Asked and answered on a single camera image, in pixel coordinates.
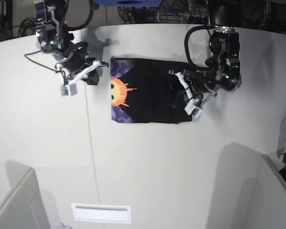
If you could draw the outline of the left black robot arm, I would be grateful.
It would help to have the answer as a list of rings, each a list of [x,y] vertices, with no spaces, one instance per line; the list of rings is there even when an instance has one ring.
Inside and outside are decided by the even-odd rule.
[[[242,6],[239,0],[208,0],[208,23],[191,28],[184,39],[185,55],[190,65],[183,75],[193,95],[217,94],[218,89],[231,92],[241,85],[240,41],[237,28],[243,26]],[[212,57],[204,66],[196,65],[190,55],[190,36],[200,30],[209,33]]]

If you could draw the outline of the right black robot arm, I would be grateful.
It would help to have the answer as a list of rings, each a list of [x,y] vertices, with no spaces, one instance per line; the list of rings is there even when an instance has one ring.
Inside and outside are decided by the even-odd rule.
[[[88,18],[77,27],[67,25],[67,0],[36,0],[34,7],[39,52],[50,54],[56,60],[52,71],[60,75],[62,85],[67,87],[78,80],[88,85],[98,85],[99,76],[96,69],[109,64],[89,57],[88,43],[74,43],[73,31],[84,29],[90,23],[99,4],[93,0],[89,1]]]

